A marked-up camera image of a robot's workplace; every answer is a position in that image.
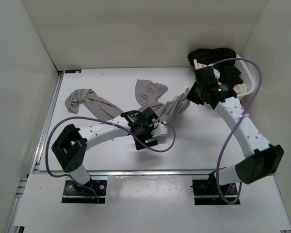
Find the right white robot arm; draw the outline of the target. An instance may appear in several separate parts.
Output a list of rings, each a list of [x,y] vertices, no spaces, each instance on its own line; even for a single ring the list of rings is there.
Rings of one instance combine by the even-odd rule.
[[[219,194],[232,183],[253,183],[273,175],[281,162],[284,150],[280,145],[272,145],[255,127],[232,86],[219,84],[212,67],[194,71],[195,82],[187,96],[196,104],[208,104],[225,121],[239,143],[244,160],[209,174],[205,186],[214,194]]]

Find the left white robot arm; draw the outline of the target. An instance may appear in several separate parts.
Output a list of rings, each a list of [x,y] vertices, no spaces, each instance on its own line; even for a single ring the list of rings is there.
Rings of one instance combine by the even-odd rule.
[[[143,112],[128,111],[93,126],[77,128],[67,125],[53,143],[51,149],[63,171],[76,181],[75,188],[81,194],[92,189],[91,178],[83,165],[85,153],[90,148],[118,137],[134,135],[137,150],[158,144],[157,138],[167,134],[167,128],[158,122],[151,108]]]

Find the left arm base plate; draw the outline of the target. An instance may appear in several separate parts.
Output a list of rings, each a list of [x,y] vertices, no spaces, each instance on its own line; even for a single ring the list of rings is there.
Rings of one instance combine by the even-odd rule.
[[[107,180],[91,180],[89,185],[95,190],[98,195],[98,200],[92,191],[77,186],[71,180],[66,180],[63,189],[62,203],[104,204],[106,200]]]

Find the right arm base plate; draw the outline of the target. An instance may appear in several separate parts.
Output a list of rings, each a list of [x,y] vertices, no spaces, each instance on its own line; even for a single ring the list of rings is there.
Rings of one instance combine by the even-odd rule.
[[[192,180],[190,188],[193,189],[195,205],[228,205],[219,195],[216,183],[211,184],[209,180]],[[234,201],[238,195],[235,183],[221,186],[221,191],[229,202]]]

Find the grey trousers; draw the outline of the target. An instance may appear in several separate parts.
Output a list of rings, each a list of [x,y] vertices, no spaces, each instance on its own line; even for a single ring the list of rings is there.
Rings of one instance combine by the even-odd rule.
[[[183,113],[189,106],[187,99],[189,89],[166,103],[159,102],[159,98],[168,91],[168,87],[150,80],[137,80],[135,85],[135,99],[140,104],[139,112],[147,107],[151,108],[159,117],[159,121],[171,122],[174,116]],[[97,119],[111,120],[124,111],[113,103],[98,96],[92,89],[77,89],[65,100],[66,109],[74,114],[83,104]]]

